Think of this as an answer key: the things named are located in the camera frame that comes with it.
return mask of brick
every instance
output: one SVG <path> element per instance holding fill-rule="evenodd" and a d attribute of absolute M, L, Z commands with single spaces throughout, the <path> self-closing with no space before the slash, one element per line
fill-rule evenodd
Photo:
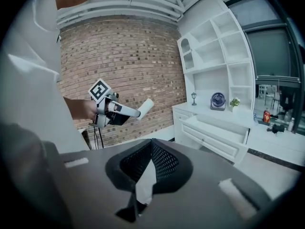
<path fill-rule="evenodd" d="M 138 138 L 173 125 L 172 106 L 186 101 L 177 28 L 166 22 L 131 16 L 106 16 L 81 21 L 61 31 L 62 81 L 58 87 L 71 99 L 90 99 L 98 78 L 119 92 L 119 102 L 138 108 L 147 99 L 155 106 L 138 121 L 102 130 L 105 146 Z M 74 121 L 88 128 L 91 121 Z"/>

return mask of white roll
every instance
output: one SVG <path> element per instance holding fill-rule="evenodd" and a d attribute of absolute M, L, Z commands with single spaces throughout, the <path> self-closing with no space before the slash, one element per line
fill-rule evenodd
<path fill-rule="evenodd" d="M 142 120 L 143 117 L 152 109 L 152 107 L 154 106 L 153 101 L 148 98 L 140 108 L 138 108 L 138 110 L 141 112 L 140 117 L 138 117 L 138 120 Z"/>

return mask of person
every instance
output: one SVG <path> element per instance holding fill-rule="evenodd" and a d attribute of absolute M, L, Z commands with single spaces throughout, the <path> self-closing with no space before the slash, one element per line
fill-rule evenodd
<path fill-rule="evenodd" d="M 73 120 L 96 116 L 96 103 L 63 98 L 57 10 L 87 0 L 28 0 L 0 50 L 0 118 L 56 145 L 59 153 L 89 150 Z"/>

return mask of window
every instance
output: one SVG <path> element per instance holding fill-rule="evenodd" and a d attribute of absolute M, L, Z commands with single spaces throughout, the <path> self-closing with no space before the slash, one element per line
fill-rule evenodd
<path fill-rule="evenodd" d="M 285 11 L 276 0 L 231 0 L 231 9 L 245 32 L 255 76 L 254 112 L 262 122 L 266 109 L 271 123 L 305 135 L 304 69 L 299 45 Z"/>

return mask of black window frame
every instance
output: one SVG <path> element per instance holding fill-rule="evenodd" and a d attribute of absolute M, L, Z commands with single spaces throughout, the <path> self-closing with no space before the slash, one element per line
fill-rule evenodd
<path fill-rule="evenodd" d="M 240 2 L 243 0 L 229 0 L 225 4 L 227 7 Z M 305 96 L 305 75 L 304 75 L 304 67 L 303 67 L 303 60 L 301 51 L 299 48 L 299 43 L 296 39 L 296 36 L 294 34 L 292 25 L 290 24 L 290 21 L 288 20 L 289 16 L 285 12 L 284 8 L 281 6 L 281 4 L 278 2 L 278 0 L 267 0 L 270 5 L 273 7 L 275 12 L 280 16 L 280 20 L 270 20 L 270 21 L 262 21 L 257 22 L 245 26 L 241 26 L 246 39 L 248 40 L 249 47 L 251 54 L 253 56 L 253 51 L 251 48 L 251 43 L 249 41 L 249 38 L 247 36 L 247 33 L 253 32 L 253 31 L 261 31 L 265 29 L 271 29 L 271 28 L 285 28 L 287 32 L 287 36 L 289 40 L 292 43 L 293 51 L 296 55 L 296 61 L 297 61 L 297 68 L 298 68 L 298 75 L 299 77 L 285 77 L 285 76 L 257 76 L 256 74 L 256 65 L 255 65 L 255 59 L 253 58 L 254 63 L 254 72 L 255 72 L 255 84 L 270 84 L 270 85 L 277 85 L 278 80 L 280 79 L 282 86 L 289 86 L 298 89 L 296 91 L 296 101 L 294 103 L 294 113 L 293 117 L 295 118 L 295 125 L 293 127 L 293 132 L 297 133 L 302 111 L 303 111 L 303 104 L 304 104 L 304 96 Z"/>

